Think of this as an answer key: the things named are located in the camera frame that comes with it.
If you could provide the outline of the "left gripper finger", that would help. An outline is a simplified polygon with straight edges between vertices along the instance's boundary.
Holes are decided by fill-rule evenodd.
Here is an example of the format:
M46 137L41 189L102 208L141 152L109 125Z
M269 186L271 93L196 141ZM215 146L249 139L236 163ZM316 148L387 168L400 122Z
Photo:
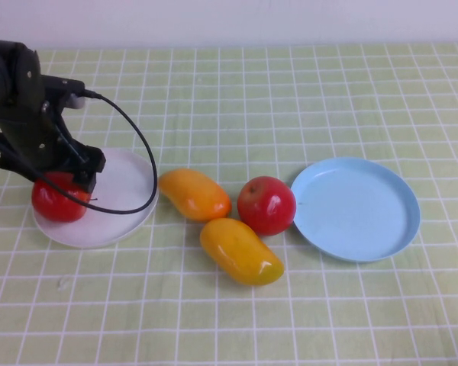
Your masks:
M93 191L96 175L105 167L106 158L99 148L81 148L73 164L73 181L83 191Z
M28 181L34 181L34 173L17 157L0 152L0 169L16 173Z

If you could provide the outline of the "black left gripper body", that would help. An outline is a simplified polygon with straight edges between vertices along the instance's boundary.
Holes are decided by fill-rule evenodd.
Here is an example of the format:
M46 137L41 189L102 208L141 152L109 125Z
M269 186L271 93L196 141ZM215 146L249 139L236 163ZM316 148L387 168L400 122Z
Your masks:
M45 101L38 110L7 106L0 108L0 144L39 172L69 172L81 148L63 120L62 104Z

